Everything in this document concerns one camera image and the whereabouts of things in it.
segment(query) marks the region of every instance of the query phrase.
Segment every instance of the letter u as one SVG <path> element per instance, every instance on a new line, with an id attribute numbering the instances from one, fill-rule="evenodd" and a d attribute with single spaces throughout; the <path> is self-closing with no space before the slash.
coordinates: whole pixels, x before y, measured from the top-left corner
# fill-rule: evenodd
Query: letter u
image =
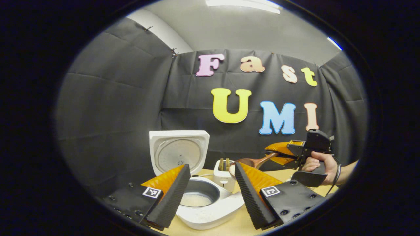
<path id="1" fill-rule="evenodd" d="M 216 119 L 224 123 L 239 123 L 248 115 L 248 97 L 251 91 L 238 89 L 235 92 L 239 96 L 239 110 L 236 114 L 231 114 L 227 110 L 228 96 L 231 94 L 229 89 L 213 89 L 213 115 Z"/>

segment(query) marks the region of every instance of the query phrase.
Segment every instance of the hand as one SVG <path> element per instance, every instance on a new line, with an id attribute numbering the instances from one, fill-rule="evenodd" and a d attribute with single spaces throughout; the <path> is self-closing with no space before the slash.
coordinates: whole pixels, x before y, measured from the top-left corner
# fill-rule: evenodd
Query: hand
<path id="1" fill-rule="evenodd" d="M 325 165 L 325 174 L 328 174 L 321 185 L 331 185 L 334 182 L 334 178 L 337 174 L 337 162 L 330 154 L 324 154 L 319 152 L 312 152 L 312 157 L 306 159 L 306 163 L 302 166 L 302 171 L 312 172 L 318 166 L 319 161 L 323 161 Z"/>

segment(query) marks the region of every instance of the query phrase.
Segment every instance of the black fabric backdrop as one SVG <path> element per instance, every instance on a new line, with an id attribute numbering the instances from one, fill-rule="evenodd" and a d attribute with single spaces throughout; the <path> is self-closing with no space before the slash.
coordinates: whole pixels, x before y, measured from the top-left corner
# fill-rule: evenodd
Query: black fabric backdrop
<path id="1" fill-rule="evenodd" d="M 198 56 L 223 53 L 225 60 L 210 77 L 196 77 Z M 265 71 L 241 71 L 241 58 L 255 56 Z M 282 76 L 281 66 L 295 69 L 297 83 Z M 300 71 L 315 73 L 316 87 Z M 231 90 L 228 111 L 239 108 L 237 89 L 252 92 L 247 118 L 222 123 L 213 115 L 214 88 Z M 279 112 L 296 105 L 293 135 L 259 134 L 260 102 L 272 101 Z M 105 196 L 128 182 L 144 182 L 154 173 L 148 140 L 153 130 L 206 130 L 210 143 L 204 168 L 220 158 L 261 158 L 274 142 L 305 139 L 307 111 L 317 104 L 320 130 L 334 135 L 333 151 L 344 164 L 363 150 L 368 117 L 356 70 L 344 53 L 322 65 L 253 50 L 206 50 L 172 56 L 154 34 L 128 18 L 98 35 L 76 58 L 64 78 L 57 102 L 57 137 L 75 177 L 94 195 Z M 282 169 L 267 162 L 261 170 Z"/>

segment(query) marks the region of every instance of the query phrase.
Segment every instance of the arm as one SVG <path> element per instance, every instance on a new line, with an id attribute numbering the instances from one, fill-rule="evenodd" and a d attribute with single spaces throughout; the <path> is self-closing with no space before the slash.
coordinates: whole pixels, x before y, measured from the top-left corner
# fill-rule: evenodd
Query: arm
<path id="1" fill-rule="evenodd" d="M 351 173 L 353 172 L 354 168 L 357 165 L 357 162 L 358 162 L 358 160 L 353 162 L 352 164 L 343 166 L 341 168 L 341 173 L 340 173 L 339 179 L 337 180 L 337 183 L 336 183 L 337 185 L 344 184 L 349 179 Z"/>
<path id="2" fill-rule="evenodd" d="M 322 185 L 332 185 L 334 178 L 337 174 L 337 162 L 334 160 L 333 156 L 330 154 L 323 154 L 319 152 L 312 152 L 312 157 L 308 157 L 306 159 L 305 165 L 302 167 L 302 171 L 312 172 L 314 171 L 320 164 L 319 161 L 323 161 L 325 164 L 325 173 L 328 174 L 325 178 Z M 337 185 L 344 184 L 347 179 L 350 177 L 352 171 L 356 167 L 358 161 L 355 161 L 349 165 L 341 167 L 341 173 L 339 179 L 337 180 Z"/>

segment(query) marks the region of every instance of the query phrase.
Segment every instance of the letter m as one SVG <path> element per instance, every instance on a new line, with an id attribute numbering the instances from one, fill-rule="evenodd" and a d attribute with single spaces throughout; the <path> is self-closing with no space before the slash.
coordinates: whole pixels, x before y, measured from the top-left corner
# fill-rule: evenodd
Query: letter m
<path id="1" fill-rule="evenodd" d="M 260 106 L 264 110 L 264 120 L 262 128 L 260 129 L 260 134 L 271 134 L 273 130 L 270 127 L 270 124 L 273 125 L 274 132 L 278 134 L 281 129 L 282 134 L 294 134 L 295 130 L 293 128 L 293 115 L 294 109 L 296 109 L 295 104 L 286 103 L 281 110 L 281 113 L 278 113 L 276 105 L 270 101 L 263 101 L 260 103 Z"/>

